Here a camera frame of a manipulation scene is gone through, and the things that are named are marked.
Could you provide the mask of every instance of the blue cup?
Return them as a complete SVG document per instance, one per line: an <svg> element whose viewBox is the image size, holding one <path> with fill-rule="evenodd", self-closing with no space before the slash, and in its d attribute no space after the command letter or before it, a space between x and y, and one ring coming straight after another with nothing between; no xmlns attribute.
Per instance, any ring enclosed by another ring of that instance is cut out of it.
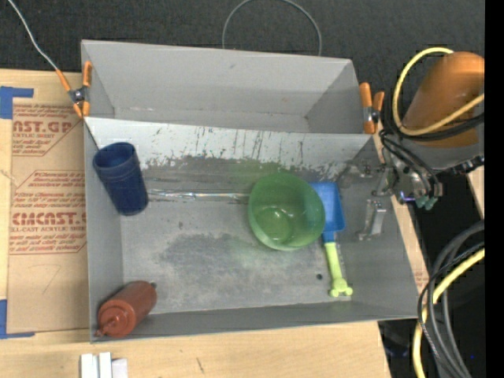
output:
<svg viewBox="0 0 504 378"><path fill-rule="evenodd" d="M93 167L120 214L131 216L146 208L147 190L132 144L120 142L103 147L94 155Z"/></svg>

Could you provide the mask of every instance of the blue tape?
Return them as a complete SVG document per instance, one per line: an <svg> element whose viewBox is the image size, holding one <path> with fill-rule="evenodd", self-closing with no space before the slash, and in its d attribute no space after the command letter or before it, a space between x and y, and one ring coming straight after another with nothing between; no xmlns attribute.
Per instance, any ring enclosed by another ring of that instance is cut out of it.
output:
<svg viewBox="0 0 504 378"><path fill-rule="evenodd" d="M33 98L33 88L0 87L0 119L13 118L14 98Z"/></svg>
<svg viewBox="0 0 504 378"><path fill-rule="evenodd" d="M7 335L6 325L7 325L7 300L1 299L0 300L0 339L9 339L9 338L15 338L15 337L30 337L35 334L35 333L30 332L30 333L13 333L13 334Z"/></svg>

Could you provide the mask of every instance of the wooden table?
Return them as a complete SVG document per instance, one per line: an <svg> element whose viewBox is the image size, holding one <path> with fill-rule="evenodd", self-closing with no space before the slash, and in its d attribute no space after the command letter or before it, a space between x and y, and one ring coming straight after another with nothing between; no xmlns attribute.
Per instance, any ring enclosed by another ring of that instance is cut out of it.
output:
<svg viewBox="0 0 504 378"><path fill-rule="evenodd" d="M0 85L33 83L47 72L0 70ZM79 75L71 75L78 80ZM0 135L0 299L6 294L6 230L9 223L9 164L12 122L2 120ZM394 208L406 245L406 253L423 287L427 279L415 229L405 206ZM0 376L77 377L84 353L112 352L127 358L130 377L390 377L376 322L332 324L259 332L198 335L90 344L86 329L38 333L31 338L0 340Z"/></svg>

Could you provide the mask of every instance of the green plastic bowl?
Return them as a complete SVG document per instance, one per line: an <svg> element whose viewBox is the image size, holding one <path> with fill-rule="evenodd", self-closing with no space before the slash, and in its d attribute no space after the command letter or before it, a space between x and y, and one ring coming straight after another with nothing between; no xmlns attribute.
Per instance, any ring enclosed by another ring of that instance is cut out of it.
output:
<svg viewBox="0 0 504 378"><path fill-rule="evenodd" d="M262 177L253 187L248 205L250 227L266 246L296 250L320 238L324 205L304 180L286 172Z"/></svg>

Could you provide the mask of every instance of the blue plastic scoop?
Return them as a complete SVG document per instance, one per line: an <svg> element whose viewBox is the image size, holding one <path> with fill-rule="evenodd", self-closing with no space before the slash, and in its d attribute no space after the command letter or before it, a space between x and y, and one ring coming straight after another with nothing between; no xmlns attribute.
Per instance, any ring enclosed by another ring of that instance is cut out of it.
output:
<svg viewBox="0 0 504 378"><path fill-rule="evenodd" d="M318 193L325 210L325 226L322 232L322 241L328 258L329 271L332 285L329 294L338 297L340 294L352 295L354 290L343 279L341 265L339 264L336 250L336 233L346 227L345 216L339 200L338 186L334 182L313 182L310 186Z"/></svg>

